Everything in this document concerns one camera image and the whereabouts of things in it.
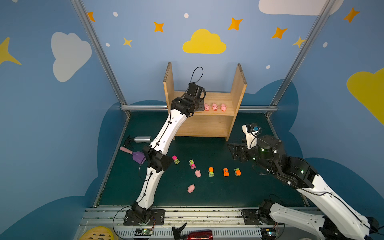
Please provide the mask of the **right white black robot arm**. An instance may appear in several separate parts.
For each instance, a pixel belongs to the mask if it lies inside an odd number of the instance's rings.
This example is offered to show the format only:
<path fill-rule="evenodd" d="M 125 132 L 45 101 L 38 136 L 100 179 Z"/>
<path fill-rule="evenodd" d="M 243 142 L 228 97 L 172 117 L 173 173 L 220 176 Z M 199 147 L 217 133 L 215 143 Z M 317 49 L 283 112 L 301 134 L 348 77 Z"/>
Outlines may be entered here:
<path fill-rule="evenodd" d="M 228 144 L 234 160 L 254 161 L 276 179 L 289 185 L 315 204 L 322 214 L 306 214 L 272 200 L 257 210 L 260 223 L 286 224 L 321 240 L 369 240 L 378 234 L 379 222 L 365 217 L 348 205 L 306 160 L 288 156 L 281 140 L 253 135 L 242 144 Z"/>

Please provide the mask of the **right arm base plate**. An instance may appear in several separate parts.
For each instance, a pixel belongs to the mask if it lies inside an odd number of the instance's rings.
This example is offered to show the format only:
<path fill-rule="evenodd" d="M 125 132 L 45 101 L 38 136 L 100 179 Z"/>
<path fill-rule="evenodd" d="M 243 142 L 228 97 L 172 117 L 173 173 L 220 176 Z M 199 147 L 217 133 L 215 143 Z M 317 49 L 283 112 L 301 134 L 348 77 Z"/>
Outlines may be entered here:
<path fill-rule="evenodd" d="M 271 211 L 267 209 L 243 209 L 241 215 L 245 225 L 274 225 L 281 224 L 270 216 Z"/>

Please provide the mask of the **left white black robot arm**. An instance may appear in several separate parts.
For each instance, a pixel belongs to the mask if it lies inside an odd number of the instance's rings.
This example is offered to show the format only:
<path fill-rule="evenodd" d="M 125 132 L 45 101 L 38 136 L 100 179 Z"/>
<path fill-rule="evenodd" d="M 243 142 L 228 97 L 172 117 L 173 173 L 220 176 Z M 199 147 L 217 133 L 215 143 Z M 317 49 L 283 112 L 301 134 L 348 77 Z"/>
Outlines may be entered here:
<path fill-rule="evenodd" d="M 142 222 L 149 218 L 160 179 L 173 162 L 172 157 L 167 156 L 170 144 L 187 118 L 200 110 L 200 105 L 204 105 L 204 98 L 200 93 L 183 94 L 182 97 L 172 100 L 171 110 L 160 132 L 149 146 L 143 147 L 145 157 L 149 161 L 147 175 L 142 191 L 132 205 L 133 213 Z"/>

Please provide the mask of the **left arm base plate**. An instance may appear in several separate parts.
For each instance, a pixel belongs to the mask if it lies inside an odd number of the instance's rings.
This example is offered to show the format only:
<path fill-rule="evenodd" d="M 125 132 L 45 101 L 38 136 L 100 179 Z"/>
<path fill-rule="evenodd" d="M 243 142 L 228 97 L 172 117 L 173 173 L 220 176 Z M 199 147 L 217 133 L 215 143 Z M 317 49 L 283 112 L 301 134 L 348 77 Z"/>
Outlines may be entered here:
<path fill-rule="evenodd" d="M 165 210 L 149 210 L 143 213 L 136 213 L 134 210 L 128 210 L 125 219 L 124 226 L 163 226 L 165 220 Z"/>

